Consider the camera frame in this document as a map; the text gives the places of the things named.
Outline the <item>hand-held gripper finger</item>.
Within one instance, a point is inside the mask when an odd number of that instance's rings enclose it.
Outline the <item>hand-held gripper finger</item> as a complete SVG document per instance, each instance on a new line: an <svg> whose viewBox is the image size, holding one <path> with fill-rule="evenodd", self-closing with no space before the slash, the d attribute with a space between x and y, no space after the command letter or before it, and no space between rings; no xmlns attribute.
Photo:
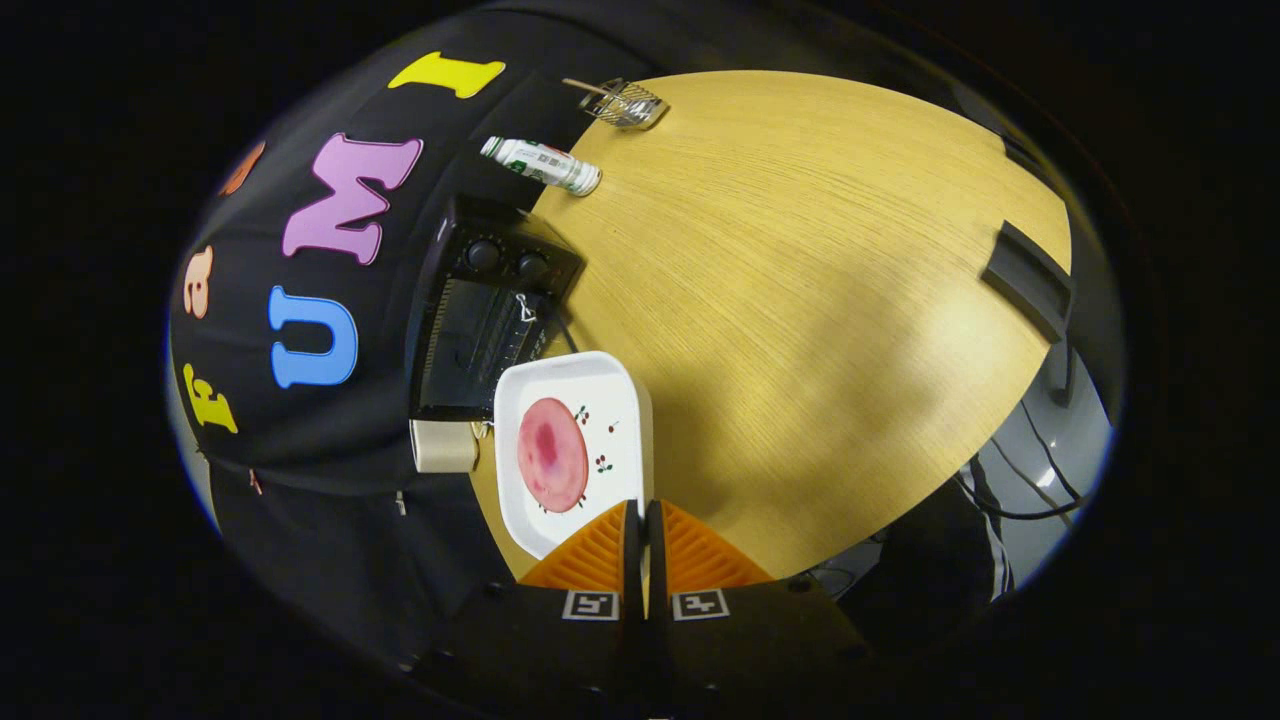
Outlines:
<svg viewBox="0 0 1280 720"><path fill-rule="evenodd" d="M410 670L451 701L623 701L645 624L636 501L604 511L521 582L474 591Z"/></svg>
<svg viewBox="0 0 1280 720"><path fill-rule="evenodd" d="M672 502L646 510L649 625L673 706L846 706L874 697L876 655L822 584L773 577Z"/></svg>

